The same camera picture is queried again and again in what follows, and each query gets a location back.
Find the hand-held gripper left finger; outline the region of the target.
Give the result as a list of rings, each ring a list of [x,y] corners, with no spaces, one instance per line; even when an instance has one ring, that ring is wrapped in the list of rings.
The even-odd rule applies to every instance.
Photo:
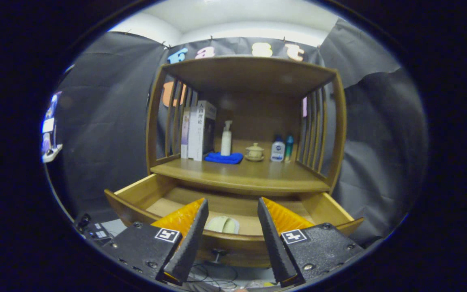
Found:
[[[182,286],[196,259],[208,216],[208,200],[200,198],[154,223],[134,222],[104,244],[103,251],[146,280]]]

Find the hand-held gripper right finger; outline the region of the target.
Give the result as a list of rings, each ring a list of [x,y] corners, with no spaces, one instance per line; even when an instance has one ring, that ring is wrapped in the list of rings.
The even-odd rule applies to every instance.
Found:
[[[314,225],[261,197],[257,214],[275,280],[281,287],[321,281],[363,252],[331,223]]]

